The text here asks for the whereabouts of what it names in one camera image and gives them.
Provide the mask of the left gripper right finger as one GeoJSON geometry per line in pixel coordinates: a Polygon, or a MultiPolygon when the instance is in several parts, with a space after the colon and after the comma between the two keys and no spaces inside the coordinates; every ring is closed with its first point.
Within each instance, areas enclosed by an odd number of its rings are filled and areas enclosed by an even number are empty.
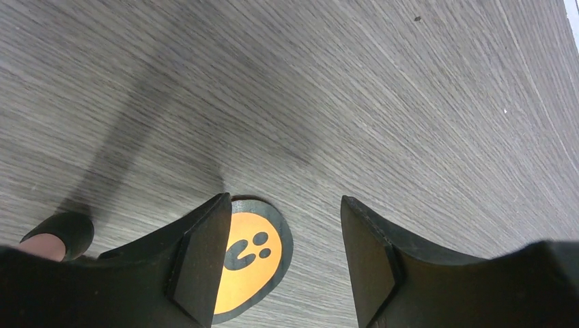
{"type": "Polygon", "coordinates": [[[360,327],[577,327],[578,244],[492,259],[440,246],[354,197],[341,227],[360,327]]]}

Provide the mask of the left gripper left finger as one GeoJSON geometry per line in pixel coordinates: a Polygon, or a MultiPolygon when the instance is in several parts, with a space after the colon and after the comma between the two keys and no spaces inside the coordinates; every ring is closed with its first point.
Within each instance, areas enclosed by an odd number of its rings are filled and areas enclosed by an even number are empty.
{"type": "Polygon", "coordinates": [[[231,222],[220,193],[96,259],[1,248],[2,327],[210,327],[231,222]]]}

